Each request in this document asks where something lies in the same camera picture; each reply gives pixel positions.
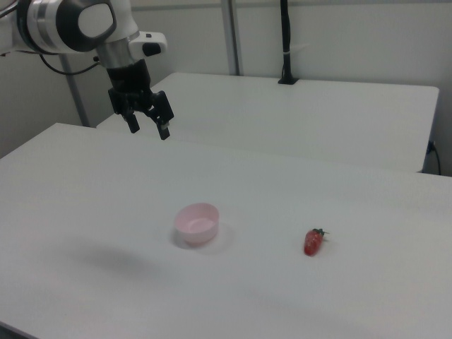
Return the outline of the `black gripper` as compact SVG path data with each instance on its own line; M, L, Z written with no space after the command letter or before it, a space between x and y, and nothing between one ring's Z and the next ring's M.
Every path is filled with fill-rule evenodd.
M140 130L134 111L142 112L155 123L161 140L170 137L169 125L174 112L164 91L153 93L146 62L117 69L107 69L112 88L109 98L115 114L123 116L131 133Z

